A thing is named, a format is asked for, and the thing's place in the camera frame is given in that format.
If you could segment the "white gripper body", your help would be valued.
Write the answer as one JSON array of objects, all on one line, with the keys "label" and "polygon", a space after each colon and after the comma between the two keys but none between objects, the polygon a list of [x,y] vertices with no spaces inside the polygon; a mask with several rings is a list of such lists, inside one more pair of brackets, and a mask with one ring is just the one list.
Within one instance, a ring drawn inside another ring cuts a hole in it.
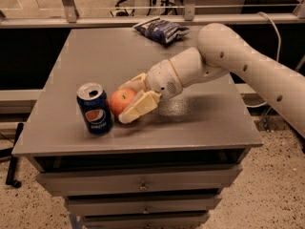
[{"label": "white gripper body", "polygon": [[183,91],[182,84],[170,60],[163,60],[147,72],[146,84],[149,89],[161,95],[162,99],[171,99]]}]

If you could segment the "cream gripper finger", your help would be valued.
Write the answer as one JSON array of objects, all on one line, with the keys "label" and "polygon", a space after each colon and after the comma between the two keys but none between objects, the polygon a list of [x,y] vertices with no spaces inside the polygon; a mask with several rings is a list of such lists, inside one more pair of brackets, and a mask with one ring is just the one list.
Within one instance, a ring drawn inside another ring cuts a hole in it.
[{"label": "cream gripper finger", "polygon": [[136,93],[140,91],[147,91],[147,86],[146,86],[146,74],[141,73],[134,77],[133,79],[125,82],[122,84],[119,89],[131,89],[135,91]]},{"label": "cream gripper finger", "polygon": [[155,91],[139,91],[132,102],[118,116],[118,120],[123,124],[135,121],[137,118],[153,111],[160,101],[161,94]]}]

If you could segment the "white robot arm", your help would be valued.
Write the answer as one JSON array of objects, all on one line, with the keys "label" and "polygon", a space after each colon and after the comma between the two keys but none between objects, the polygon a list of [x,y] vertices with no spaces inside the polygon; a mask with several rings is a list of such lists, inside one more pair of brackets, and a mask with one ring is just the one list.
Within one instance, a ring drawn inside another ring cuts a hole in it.
[{"label": "white robot arm", "polygon": [[305,136],[305,77],[256,51],[229,27],[212,23],[198,33],[196,46],[163,60],[123,84],[136,96],[118,115],[135,121],[195,83],[234,73]]}]

